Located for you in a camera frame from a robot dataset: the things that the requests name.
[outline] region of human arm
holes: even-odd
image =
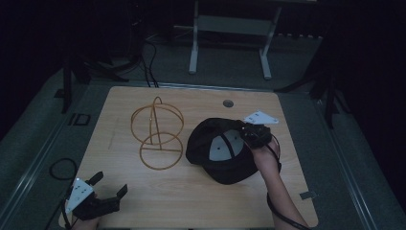
[[[89,220],[81,220],[79,218],[73,217],[72,230],[96,230],[99,225],[101,217],[92,218]]]
[[[276,153],[279,154],[278,144],[273,138],[268,146]],[[301,225],[308,227],[304,218],[296,208],[293,203],[284,183],[281,179],[279,170],[278,170],[278,161],[266,146],[258,149],[251,149],[254,155],[254,161],[259,169],[259,172],[265,181],[266,188],[268,190],[269,198],[279,213],[283,216],[294,220]],[[290,230],[297,229],[291,224],[283,221],[277,217],[274,213],[272,214],[275,228],[277,230]]]

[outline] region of table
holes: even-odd
[[[78,177],[84,180],[103,171],[103,180],[94,186],[99,198],[112,197],[124,184],[128,186],[121,211],[104,216],[101,227],[260,228],[274,224],[259,172],[236,184],[222,185],[201,167],[190,164],[185,155],[172,168],[162,171],[152,170],[142,163],[141,143],[131,133],[130,118],[134,111],[152,104],[156,97],[178,108],[184,116],[184,126],[178,136],[183,152],[193,129],[207,118],[242,120],[258,109],[278,118],[278,124],[269,126],[282,147],[282,179],[304,219],[310,226],[317,225],[312,200],[300,197],[308,188],[276,94],[115,86],[107,96],[78,172]],[[231,100],[234,106],[224,106],[225,100]],[[179,119],[160,112],[157,110],[161,130],[178,130]],[[149,111],[139,116],[138,121],[145,119],[145,122],[134,130],[146,130]],[[167,159],[165,155],[146,159],[151,164],[168,163],[160,162]]]
[[[299,2],[303,3],[306,2],[313,3],[316,1],[317,0],[302,0],[302,1],[299,0]],[[278,24],[281,10],[282,7],[278,6],[274,10],[269,12],[270,15],[273,15],[273,18],[271,20],[213,16],[200,13],[199,1],[194,0],[193,43],[189,65],[189,73],[195,74],[197,69],[199,31],[234,33],[244,35],[263,35],[265,36],[265,44],[263,45],[262,48],[259,49],[259,60],[262,66],[263,77],[266,80],[270,80],[272,78],[272,75],[269,67],[267,54],[269,51],[269,47],[271,45],[272,37],[274,36],[275,29]]]

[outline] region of robotic arm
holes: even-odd
[[[73,212],[79,219],[88,220],[120,211],[120,201],[128,191],[127,185],[125,184],[116,193],[115,197],[98,199],[95,198],[92,186],[102,178],[102,172],[96,173],[91,179],[86,181],[77,178],[65,208],[65,213]]]

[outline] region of metal stand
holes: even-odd
[[[194,1],[193,20],[193,45],[189,73],[195,74],[197,69],[198,55],[198,32],[211,31],[221,33],[235,33],[244,35],[266,35],[266,42],[263,48],[259,49],[259,58],[262,65],[263,77],[271,79],[271,71],[268,62],[268,51],[274,36],[275,28],[281,14],[281,7],[278,7],[273,20],[243,19],[233,17],[221,17],[211,15],[201,15],[198,9],[198,0]]]

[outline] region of black cap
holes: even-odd
[[[239,133],[244,123],[223,118],[201,122],[189,137],[186,157],[200,165],[215,181],[234,184],[258,169],[250,149]]]

